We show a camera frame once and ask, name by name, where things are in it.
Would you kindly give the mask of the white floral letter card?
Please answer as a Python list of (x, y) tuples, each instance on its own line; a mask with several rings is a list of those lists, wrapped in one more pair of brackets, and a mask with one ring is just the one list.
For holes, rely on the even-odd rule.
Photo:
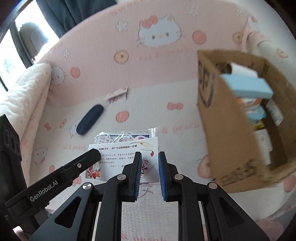
[(101, 159), (87, 169), (85, 173), (87, 179), (107, 181), (120, 174), (125, 165), (133, 162), (135, 153), (140, 152), (142, 154), (140, 181), (142, 183), (159, 182), (157, 137), (117, 143), (91, 144), (89, 149), (99, 150)]

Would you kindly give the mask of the clear sticker bag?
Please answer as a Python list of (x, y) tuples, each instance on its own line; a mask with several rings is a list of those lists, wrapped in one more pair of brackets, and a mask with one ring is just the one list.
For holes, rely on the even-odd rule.
[(137, 141), (146, 138), (154, 138), (158, 135), (160, 131), (160, 126), (155, 128), (149, 128), (140, 131), (131, 131), (119, 133), (106, 133), (101, 132), (94, 138), (94, 144), (107, 144), (107, 143), (117, 143), (117, 142), (127, 142), (127, 141)]

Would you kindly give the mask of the brown cardboard box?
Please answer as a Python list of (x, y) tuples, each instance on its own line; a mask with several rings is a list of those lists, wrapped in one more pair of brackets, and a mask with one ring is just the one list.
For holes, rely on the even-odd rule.
[[(263, 57), (230, 50), (199, 50), (198, 108), (209, 152), (211, 177), (226, 192), (260, 189), (295, 171), (295, 88)], [(271, 164), (261, 155), (253, 128), (221, 77), (222, 64), (235, 62), (255, 70), (272, 88), (283, 117), (275, 123), (269, 110), (265, 126), (273, 150)]]

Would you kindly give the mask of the yellow flat package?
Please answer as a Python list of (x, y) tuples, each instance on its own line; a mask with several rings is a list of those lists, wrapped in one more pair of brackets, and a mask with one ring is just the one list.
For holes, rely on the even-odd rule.
[(262, 120), (258, 120), (255, 123), (251, 124), (251, 127), (254, 131), (261, 130), (265, 128), (265, 124)]

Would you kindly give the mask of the teal wet wipes pack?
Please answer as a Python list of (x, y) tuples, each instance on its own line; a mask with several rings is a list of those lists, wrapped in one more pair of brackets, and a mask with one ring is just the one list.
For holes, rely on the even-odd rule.
[(257, 109), (246, 111), (245, 115), (251, 124), (266, 118), (266, 112), (261, 105)]

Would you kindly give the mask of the orange white packet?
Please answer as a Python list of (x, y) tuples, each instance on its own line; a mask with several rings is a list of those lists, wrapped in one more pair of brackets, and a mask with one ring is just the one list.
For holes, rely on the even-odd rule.
[(254, 111), (256, 110), (261, 102), (262, 98), (237, 98), (237, 102), (239, 107), (242, 108), (244, 111)]

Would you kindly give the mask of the small floral card packet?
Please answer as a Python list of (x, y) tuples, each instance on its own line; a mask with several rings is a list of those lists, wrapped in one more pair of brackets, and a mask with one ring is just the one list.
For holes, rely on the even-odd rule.
[(118, 102), (124, 102), (127, 98), (127, 91), (128, 87), (124, 87), (121, 89), (118, 89), (112, 93), (109, 93), (106, 95), (106, 101), (108, 105), (112, 105)]

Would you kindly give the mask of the light blue box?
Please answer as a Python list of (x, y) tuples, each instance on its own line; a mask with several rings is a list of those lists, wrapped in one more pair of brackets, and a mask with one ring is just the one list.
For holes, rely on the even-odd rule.
[(264, 78), (232, 74), (221, 74), (221, 77), (236, 97), (270, 99), (274, 94)]

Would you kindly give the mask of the white paper roll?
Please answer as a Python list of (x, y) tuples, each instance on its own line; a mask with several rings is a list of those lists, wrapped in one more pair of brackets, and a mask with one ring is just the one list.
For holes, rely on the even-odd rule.
[(223, 71), (224, 73), (231, 75), (241, 75), (258, 78), (258, 73), (255, 70), (234, 62), (228, 62), (225, 65)]

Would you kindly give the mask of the pink Hello Kitty bedsheet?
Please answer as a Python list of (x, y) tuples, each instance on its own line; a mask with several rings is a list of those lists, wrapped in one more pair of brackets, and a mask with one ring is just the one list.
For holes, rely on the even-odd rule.
[[(159, 150), (192, 180), (210, 181), (197, 107), (197, 50), (243, 50), (272, 60), (287, 78), (295, 39), (264, 1), (121, 1), (85, 20), (42, 58), (52, 80), (39, 123), (30, 184), (86, 152), (100, 132), (160, 126)], [(106, 95), (128, 87), (124, 102)], [(95, 105), (103, 114), (76, 128)]]

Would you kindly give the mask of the grey car seat headrest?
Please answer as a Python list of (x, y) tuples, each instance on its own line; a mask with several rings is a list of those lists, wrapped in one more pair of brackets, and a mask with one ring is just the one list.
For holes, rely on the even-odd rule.
[(40, 27), (32, 22), (23, 24), (18, 33), (30, 59), (35, 60), (44, 45), (48, 43), (48, 38)]

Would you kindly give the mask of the dark blue curtain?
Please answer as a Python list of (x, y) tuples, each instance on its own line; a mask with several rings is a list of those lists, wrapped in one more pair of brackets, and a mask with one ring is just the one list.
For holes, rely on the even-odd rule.
[(60, 38), (90, 16), (117, 4), (115, 0), (39, 0), (45, 20)]

